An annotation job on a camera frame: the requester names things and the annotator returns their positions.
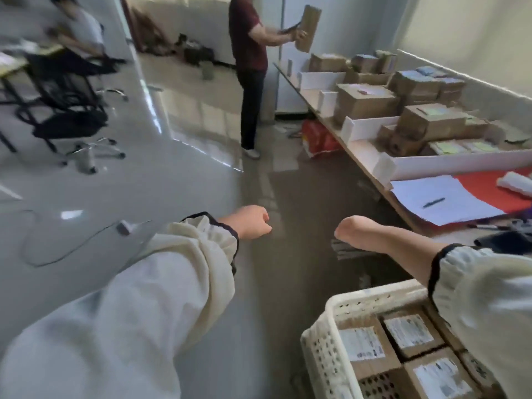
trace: floor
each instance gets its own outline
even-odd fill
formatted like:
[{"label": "floor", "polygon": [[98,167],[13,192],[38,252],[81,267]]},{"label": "floor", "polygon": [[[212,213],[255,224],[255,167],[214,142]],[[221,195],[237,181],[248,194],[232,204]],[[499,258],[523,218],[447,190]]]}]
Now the floor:
[{"label": "floor", "polygon": [[[0,347],[64,302],[104,286],[165,222],[260,204],[273,232],[241,245],[234,300],[176,367],[183,397],[295,397],[290,377],[303,366],[299,337],[327,299],[358,289],[364,274],[374,285],[406,277],[382,256],[338,261],[334,228],[352,214],[400,219],[358,187],[364,176],[347,154],[310,160],[282,124],[260,127],[261,160],[243,158],[242,91],[229,69],[216,67],[215,80],[203,81],[198,69],[173,58],[141,61],[145,83],[134,67],[106,80],[130,96],[107,97],[111,122],[102,132],[127,158],[99,159],[96,175],[59,167],[29,126],[0,107],[0,127],[20,149],[10,154],[0,146],[0,185],[23,197],[0,194]],[[17,84],[27,87],[23,78]],[[85,242],[121,219],[152,221],[128,238],[109,229]],[[57,263],[35,266],[80,245]]]}]

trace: elastic cuff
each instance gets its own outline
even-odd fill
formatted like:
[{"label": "elastic cuff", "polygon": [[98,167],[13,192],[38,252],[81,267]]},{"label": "elastic cuff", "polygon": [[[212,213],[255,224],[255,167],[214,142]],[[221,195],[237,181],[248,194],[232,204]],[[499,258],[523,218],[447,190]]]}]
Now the elastic cuff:
[{"label": "elastic cuff", "polygon": [[436,284],[438,283],[439,281],[439,263],[440,261],[449,254],[449,252],[451,252],[452,250],[460,247],[460,246],[463,246],[461,244],[451,244],[449,246],[446,246],[445,248],[443,248],[442,250],[440,250],[436,256],[434,256],[434,259],[432,261],[432,268],[430,269],[430,278],[429,278],[429,284],[427,286],[427,290],[429,291],[429,300],[432,302],[432,304],[434,305],[434,307],[436,309],[438,309],[438,307],[436,306],[434,300],[433,300],[433,295],[434,295],[434,290],[436,288]]},{"label": "elastic cuff", "polygon": [[212,215],[207,213],[206,211],[204,211],[202,213],[189,215],[188,217],[182,219],[181,222],[183,222],[185,220],[188,220],[188,219],[195,219],[195,218],[203,217],[203,216],[205,216],[205,217],[207,217],[209,219],[209,223],[212,226],[222,227],[226,231],[229,231],[229,233],[236,238],[236,252],[235,252],[235,256],[233,256],[233,260],[231,261],[232,272],[233,272],[233,275],[235,275],[236,274],[235,258],[236,258],[236,255],[238,254],[238,249],[240,248],[240,238],[238,238],[238,234],[233,228],[231,228],[227,224],[223,224],[221,222],[216,221],[216,219]]}]

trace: desk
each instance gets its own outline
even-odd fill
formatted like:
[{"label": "desk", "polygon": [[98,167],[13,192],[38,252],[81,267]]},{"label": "desk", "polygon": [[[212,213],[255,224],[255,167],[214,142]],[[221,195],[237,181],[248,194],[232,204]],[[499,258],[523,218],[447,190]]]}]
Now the desk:
[{"label": "desk", "polygon": [[[342,145],[343,149],[349,156],[356,162],[359,168],[362,169],[364,174],[371,181],[373,186],[379,191],[386,201],[394,208],[394,210],[399,214],[405,223],[418,234],[425,235],[434,239],[435,241],[442,243],[460,243],[464,245],[474,245],[474,241],[481,237],[490,234],[494,234],[495,231],[489,230],[478,230],[470,229],[466,227],[466,224],[451,224],[444,227],[436,227],[433,224],[422,220],[416,215],[409,212],[406,208],[403,207],[401,203],[396,199],[394,194],[387,190],[373,175],[372,169],[375,167],[377,160],[379,158],[378,153],[376,153],[375,147],[373,147],[369,141],[350,141],[345,143],[340,138],[340,133],[342,128],[338,126],[331,117],[322,117],[318,112],[318,99],[320,91],[319,89],[305,89],[300,90],[297,87],[297,81],[294,77],[289,77],[286,71],[278,64],[273,64],[281,75],[289,82],[289,84],[294,88],[294,90],[301,96],[301,98],[306,102],[310,111],[316,115],[316,118],[331,132],[331,134],[336,138],[336,140]],[[492,221],[492,224],[504,224],[506,225],[508,221],[499,220]]]},{"label": "desk", "polygon": [[[50,56],[54,53],[59,52],[63,49],[63,46],[61,45],[54,45],[48,48],[41,49],[38,54],[43,56]],[[2,81],[2,85],[4,87],[4,90],[6,92],[6,96],[11,96],[13,100],[2,100],[0,101],[0,105],[18,105],[22,112],[24,112],[26,115],[28,115],[30,121],[35,122],[35,118],[31,114],[29,107],[30,103],[26,100],[24,100],[19,93],[17,93],[17,89],[11,84],[9,81],[9,77],[13,74],[16,74],[22,70],[25,70],[28,67],[28,61],[23,58],[19,57],[16,58],[15,63],[10,65],[2,65],[0,66],[0,80]],[[0,141],[3,142],[3,144],[9,148],[9,151],[12,153],[16,153],[17,149],[11,144],[11,142],[4,136],[4,134],[0,131]]]}]

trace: black pen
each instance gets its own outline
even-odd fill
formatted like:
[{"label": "black pen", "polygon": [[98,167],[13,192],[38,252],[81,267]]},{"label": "black pen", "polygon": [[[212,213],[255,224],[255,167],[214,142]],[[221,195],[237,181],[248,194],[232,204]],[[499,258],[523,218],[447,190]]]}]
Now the black pen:
[{"label": "black pen", "polygon": [[445,200],[445,197],[442,197],[441,199],[435,200],[435,201],[429,201],[423,208],[429,208],[431,206],[434,206],[435,204],[441,203]]}]

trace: white plastic crate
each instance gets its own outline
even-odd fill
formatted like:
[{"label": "white plastic crate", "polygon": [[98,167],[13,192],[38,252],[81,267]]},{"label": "white plastic crate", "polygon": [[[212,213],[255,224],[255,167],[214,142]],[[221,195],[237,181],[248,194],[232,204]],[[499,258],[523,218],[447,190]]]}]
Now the white plastic crate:
[{"label": "white plastic crate", "polygon": [[337,322],[379,314],[427,298],[416,280],[335,295],[325,312],[301,336],[301,346],[316,399],[402,399],[387,373],[357,381]]}]

